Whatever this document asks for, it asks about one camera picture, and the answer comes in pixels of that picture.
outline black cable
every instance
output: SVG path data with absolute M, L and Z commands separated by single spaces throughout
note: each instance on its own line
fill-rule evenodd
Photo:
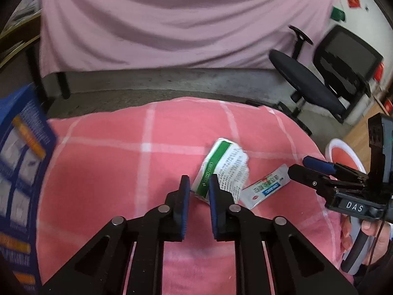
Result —
M 379 236 L 380 236 L 380 234 L 381 234 L 381 232 L 382 232 L 382 229 L 383 229 L 384 225 L 385 225 L 385 217 L 384 217 L 384 219 L 383 219 L 383 221 L 382 221 L 382 223 L 381 223 L 381 226 L 380 226 L 380 228 L 379 228 L 378 234 L 377 234 L 377 236 L 375 237 L 374 242 L 373 242 L 373 245 L 372 245 L 372 247 L 371 247 L 371 254 L 370 254 L 369 263 L 368 263 L 368 265 L 367 265 L 366 274 L 367 274 L 367 273 L 369 272 L 369 270 L 370 270 L 371 261 L 373 260 L 374 250 L 375 250 L 375 247 L 376 247 L 376 245 L 377 245 L 378 238 L 379 238 Z

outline chair seat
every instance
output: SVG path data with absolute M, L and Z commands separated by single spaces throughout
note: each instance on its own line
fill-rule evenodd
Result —
M 269 59 L 307 102 L 323 107 L 332 114 L 345 112 L 346 108 L 338 98 L 304 65 L 277 50 L 270 51 Z

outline green object on wall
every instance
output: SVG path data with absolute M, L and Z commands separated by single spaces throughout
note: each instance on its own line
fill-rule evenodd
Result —
M 345 22 L 345 12 L 341 11 L 339 8 L 333 7 L 332 14 L 330 18 L 334 21 L 344 21 Z

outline green stripe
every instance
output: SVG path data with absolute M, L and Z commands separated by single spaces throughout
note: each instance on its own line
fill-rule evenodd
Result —
M 208 190 L 209 190 L 209 177 L 211 174 L 213 174 L 217 166 L 217 163 L 223 157 L 229 146 L 231 146 L 231 143 L 225 141 L 221 142 L 219 147 L 210 157 L 205 172 L 203 173 L 202 180 L 200 181 L 199 186 L 195 192 L 199 196 L 206 198 L 206 195 L 208 194 Z

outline black sleeve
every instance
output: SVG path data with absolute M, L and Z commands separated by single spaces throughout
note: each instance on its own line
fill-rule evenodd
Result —
M 353 277 L 359 295 L 390 294 L 393 290 L 393 243 L 390 242 L 386 254 L 368 272 L 367 266 L 361 265 Z

